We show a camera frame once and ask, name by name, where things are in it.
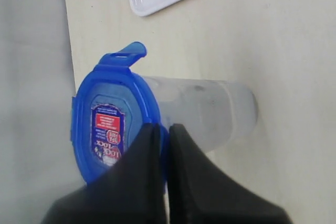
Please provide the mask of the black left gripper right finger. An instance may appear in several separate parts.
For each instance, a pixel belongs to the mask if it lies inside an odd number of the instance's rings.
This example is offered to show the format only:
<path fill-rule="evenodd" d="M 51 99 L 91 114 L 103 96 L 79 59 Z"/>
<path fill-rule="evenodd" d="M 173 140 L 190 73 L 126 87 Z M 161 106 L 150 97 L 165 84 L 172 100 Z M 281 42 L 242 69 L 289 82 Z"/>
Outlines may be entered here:
<path fill-rule="evenodd" d="M 170 223 L 291 223 L 284 209 L 213 164 L 183 125 L 169 134 Z"/>

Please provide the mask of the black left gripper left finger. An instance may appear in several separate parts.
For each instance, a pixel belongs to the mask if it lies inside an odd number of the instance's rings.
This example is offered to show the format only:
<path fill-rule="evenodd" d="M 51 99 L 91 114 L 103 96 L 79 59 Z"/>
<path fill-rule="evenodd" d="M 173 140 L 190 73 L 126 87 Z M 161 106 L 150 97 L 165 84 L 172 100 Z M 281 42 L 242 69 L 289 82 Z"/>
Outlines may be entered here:
<path fill-rule="evenodd" d="M 165 223 L 161 129 L 144 124 L 102 176 L 56 200 L 43 223 Z"/>

